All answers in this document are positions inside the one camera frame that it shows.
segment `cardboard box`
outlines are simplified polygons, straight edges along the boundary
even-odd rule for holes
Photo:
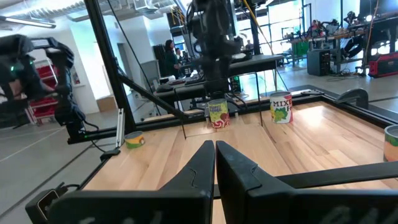
[[[105,96],[97,100],[97,105],[100,112],[116,110],[116,101],[114,96]]]

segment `woman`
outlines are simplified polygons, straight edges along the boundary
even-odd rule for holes
[[[177,62],[177,56],[174,54],[174,43],[172,40],[167,40],[165,44],[165,64],[166,64],[166,71],[169,75],[174,75],[175,79],[180,78],[179,69],[180,65]]]

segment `gray floor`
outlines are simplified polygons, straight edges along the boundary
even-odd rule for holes
[[[331,77],[308,75],[305,64],[302,63],[295,68],[280,68],[279,71],[287,88],[314,85],[335,93],[364,88],[369,93],[369,100],[376,100],[373,105],[398,111],[398,99],[378,101],[398,96],[398,76],[334,81],[330,80]],[[272,73],[258,73],[258,77],[260,93],[275,90]],[[257,97],[255,75],[241,77],[241,83],[247,98]],[[280,78],[278,89],[284,89]],[[153,103],[135,97],[134,93],[130,95],[129,102],[136,122],[155,115]],[[116,125],[117,115],[115,111],[90,114],[87,120],[107,128]],[[90,147],[90,142],[70,146],[67,137],[66,129],[58,124],[0,130],[0,223],[30,223],[24,207],[32,197],[61,182],[79,184],[100,163],[101,153]],[[114,138],[102,139],[97,144],[111,144],[113,141]],[[102,148],[110,150],[113,145]]]

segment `black metal frame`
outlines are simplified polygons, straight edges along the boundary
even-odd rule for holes
[[[103,23],[103,19],[101,17],[101,14],[98,13],[99,7],[98,3],[93,4],[93,2],[96,1],[89,1],[85,0],[86,5],[87,5],[87,10],[89,11],[90,18],[93,23],[93,27],[95,28],[95,33],[98,39],[99,47],[101,50],[101,53],[103,54],[104,60],[109,60],[105,63],[106,69],[109,75],[109,78],[113,78],[113,86],[116,88],[119,88],[121,86],[122,82],[120,81],[120,78],[118,78],[118,67],[116,64],[116,60],[113,60],[113,53],[110,48],[110,43],[108,36],[106,35],[106,30],[105,26]],[[118,102],[118,106],[123,108],[124,106],[128,109],[126,111],[131,110],[127,104],[127,106],[124,104],[123,98],[126,97],[124,92],[122,92],[122,100],[119,100],[118,97],[120,93],[116,93],[115,97]],[[398,124],[398,122],[394,119],[388,118],[387,116],[383,116],[380,114],[377,114],[375,112],[360,108],[355,105],[351,105],[349,103],[336,103],[335,102],[336,98],[332,97],[330,95],[300,95],[300,96],[295,96],[293,98],[293,104],[294,105],[300,105],[304,103],[312,103],[312,102],[317,102],[317,101],[324,101],[332,106],[335,106],[341,110],[344,110],[348,113],[353,114],[354,116],[357,116],[361,119],[364,119],[372,124],[375,124],[381,128],[385,128],[386,126],[393,125],[393,124]],[[257,101],[253,103],[248,104],[248,108],[246,110],[242,110],[239,112],[239,114],[247,114],[247,113],[255,113],[260,110],[269,110],[270,109],[270,102],[269,100],[265,101]],[[205,117],[203,114],[197,114],[193,116],[186,117],[184,119],[184,123],[196,123],[200,121],[204,121]],[[171,126],[178,126],[181,125],[181,119],[178,116],[174,116],[172,118],[165,118],[165,119],[160,119],[157,121],[151,121],[151,122],[143,122],[143,123],[134,123],[134,131],[135,130],[143,130],[143,131],[148,131],[148,130],[153,130],[153,129],[160,129],[160,128],[167,128]],[[105,159],[104,161],[101,162],[101,164],[89,175],[89,177],[83,181],[80,185],[80,189],[84,188],[84,186],[91,180],[92,177],[96,175],[96,173],[107,163],[108,159]],[[388,162],[388,163],[379,163],[379,164],[371,164],[371,165],[365,165],[365,166],[355,166],[355,167],[345,167],[345,168],[340,168],[340,169],[330,169],[330,170],[323,170],[323,171],[317,171],[317,172],[307,172],[303,174],[292,174],[292,175],[285,175],[285,176],[280,176],[277,177],[278,179],[289,183],[289,185],[296,187],[296,188],[307,188],[307,187],[316,187],[316,186],[325,186],[325,185],[335,185],[335,184],[345,184],[345,183],[352,183],[352,182],[359,182],[359,181],[367,181],[367,180],[379,180],[379,179],[385,179],[385,178],[393,178],[393,177],[398,177],[398,172],[394,173],[392,170],[396,170],[396,167],[398,166],[398,162]]]

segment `concrete floor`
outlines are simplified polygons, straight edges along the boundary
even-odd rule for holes
[[[364,88],[371,104],[398,112],[398,76],[379,79],[353,78],[334,81],[331,77],[314,77],[307,74],[305,64],[280,68],[287,88],[314,85],[335,93],[352,88]],[[272,73],[258,73],[260,93],[274,91]],[[241,77],[248,98],[257,97],[255,75]],[[279,90],[283,84],[278,78]],[[154,115],[152,103],[130,95],[134,119]],[[87,120],[100,128],[116,125],[115,111],[89,114]],[[68,145],[67,131],[58,124],[41,127],[23,126],[15,130],[0,130],[0,223],[30,223],[24,210],[26,203],[40,191],[56,187],[59,183],[80,184],[100,163],[101,152],[90,147],[90,142]],[[114,138],[102,139],[97,145],[112,144]],[[114,145],[102,146],[110,150]]]

